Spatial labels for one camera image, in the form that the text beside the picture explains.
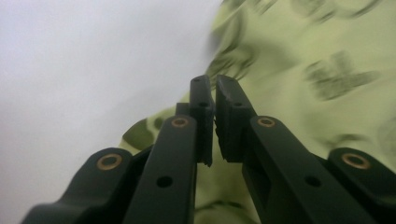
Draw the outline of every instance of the camouflage fabric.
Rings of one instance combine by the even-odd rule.
[[[316,155],[353,147],[395,172],[395,22],[395,1],[225,0],[205,73],[213,89],[217,74],[238,79],[259,115],[282,120]],[[139,121],[120,147],[153,144],[174,111]],[[260,223],[241,166],[214,138],[212,167],[198,166],[195,223]]]

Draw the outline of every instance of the fabric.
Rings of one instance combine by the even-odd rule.
[[[259,115],[282,120],[314,154],[353,147],[396,171],[396,1],[225,0],[213,32],[213,90],[217,74],[234,77]],[[174,112],[138,122],[120,147],[153,144]],[[195,223],[260,223],[241,165],[225,162],[214,138],[212,167],[198,166]]]

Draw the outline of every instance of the wrinkled fabric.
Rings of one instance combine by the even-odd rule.
[[[396,1],[225,0],[219,48],[205,73],[239,80],[258,115],[282,120],[312,153],[364,151],[396,171]],[[153,144],[169,108],[122,138]],[[260,223],[241,175],[214,136],[213,165],[198,165],[195,223]]]

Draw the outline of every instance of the black mechanical arm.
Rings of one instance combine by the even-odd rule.
[[[235,79],[218,76],[215,105],[200,76],[153,146],[91,155],[61,199],[35,206],[22,224],[193,223],[196,166],[212,163],[215,115],[222,156],[243,163],[262,223],[396,221],[396,175],[386,166],[352,148],[323,160],[280,120],[257,116]]]

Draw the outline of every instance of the hole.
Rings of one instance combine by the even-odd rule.
[[[117,158],[115,158],[115,157],[107,157],[102,160],[102,164],[103,165],[112,165],[112,164],[116,163],[116,161],[117,161]]]
[[[315,188],[318,188],[321,185],[320,180],[312,175],[309,175],[305,178],[305,183]]]
[[[122,156],[120,156],[119,154],[111,153],[100,158],[99,161],[96,163],[96,166],[99,170],[107,171],[116,168],[121,164],[121,162]]]
[[[266,128],[271,128],[275,126],[275,122],[271,119],[259,119],[258,123]]]
[[[207,106],[209,106],[209,104],[207,104],[207,103],[205,103],[205,102],[201,102],[201,103],[199,103],[199,106],[201,106],[201,107],[207,107]]]
[[[354,153],[345,153],[342,156],[344,163],[357,169],[367,170],[371,167],[371,163],[363,156]]]
[[[177,128],[182,128],[182,127],[186,126],[188,123],[189,123],[188,120],[182,119],[182,118],[172,120],[172,125]]]
[[[162,176],[157,179],[157,186],[160,188],[168,188],[173,184],[173,179],[170,176]]]

